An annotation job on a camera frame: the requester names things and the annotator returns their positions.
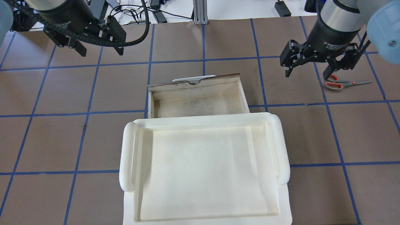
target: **power adapter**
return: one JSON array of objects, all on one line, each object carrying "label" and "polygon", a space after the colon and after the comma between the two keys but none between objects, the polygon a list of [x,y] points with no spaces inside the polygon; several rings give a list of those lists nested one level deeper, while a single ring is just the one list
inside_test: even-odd
[{"label": "power adapter", "polygon": [[290,10],[288,9],[288,7],[286,6],[284,1],[277,1],[275,3],[275,9],[278,12],[280,17],[284,17],[284,16],[291,16],[292,13],[290,12]]}]

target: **tray handle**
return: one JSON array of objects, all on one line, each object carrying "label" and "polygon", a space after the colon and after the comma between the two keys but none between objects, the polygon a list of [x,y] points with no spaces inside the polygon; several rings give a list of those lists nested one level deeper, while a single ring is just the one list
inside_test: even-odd
[{"label": "tray handle", "polygon": [[276,182],[279,185],[285,185],[289,182],[290,178],[290,165],[288,152],[286,150],[285,139],[283,136],[282,124],[277,115],[271,114],[266,120],[267,124],[272,129],[273,148],[275,152],[278,165],[278,175],[276,176]]},{"label": "tray handle", "polygon": [[122,152],[120,163],[120,185],[125,192],[133,192],[135,184],[132,179],[134,173],[134,144],[137,141],[139,126],[130,122],[125,126],[124,135],[122,138]]}]

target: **scissors handle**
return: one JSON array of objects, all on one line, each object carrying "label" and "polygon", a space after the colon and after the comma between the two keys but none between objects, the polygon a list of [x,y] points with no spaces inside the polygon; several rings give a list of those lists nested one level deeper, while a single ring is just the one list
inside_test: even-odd
[{"label": "scissors handle", "polygon": [[325,82],[325,87],[328,90],[342,90],[344,88],[342,83]]}]

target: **metal post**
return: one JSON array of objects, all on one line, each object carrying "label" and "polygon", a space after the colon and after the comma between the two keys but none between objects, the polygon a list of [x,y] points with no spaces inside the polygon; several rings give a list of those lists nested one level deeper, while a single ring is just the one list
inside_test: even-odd
[{"label": "metal post", "polygon": [[193,0],[194,24],[208,24],[207,0]]}]

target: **braided black cable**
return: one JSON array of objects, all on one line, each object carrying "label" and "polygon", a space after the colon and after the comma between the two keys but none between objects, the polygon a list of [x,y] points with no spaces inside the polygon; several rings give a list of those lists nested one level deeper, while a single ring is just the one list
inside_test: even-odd
[{"label": "braided black cable", "polygon": [[[100,45],[100,46],[105,46],[105,47],[127,47],[127,46],[136,45],[136,44],[141,43],[146,38],[146,36],[149,32],[149,29],[150,29],[150,21],[148,19],[148,12],[147,12],[147,10],[145,10],[144,14],[146,16],[146,29],[144,30],[143,35],[141,37],[139,37],[137,40],[130,41],[130,42],[112,42],[109,40],[103,40],[100,37],[98,39],[93,39],[93,38],[90,38],[87,36],[72,33],[71,31],[68,31],[68,30],[62,29],[58,26],[53,25],[52,23],[50,23],[47,20],[45,20],[44,18],[42,18],[40,15],[34,14],[34,13],[26,10],[23,6],[21,6],[20,4],[17,3],[17,0],[4,0],[4,1],[7,2],[9,5],[13,6],[14,8],[19,9],[20,12],[23,12],[29,16],[33,16],[34,18],[37,19],[38,22],[40,22],[44,26],[46,26],[54,31],[57,31],[58,33],[61,33],[65,36],[69,36],[72,39],[80,40],[80,41],[83,41],[83,42],[86,42],[89,44],[94,44],[94,45]],[[144,9],[147,9],[146,3],[144,2],[144,0],[141,0],[141,1],[142,1],[142,7]]]}]

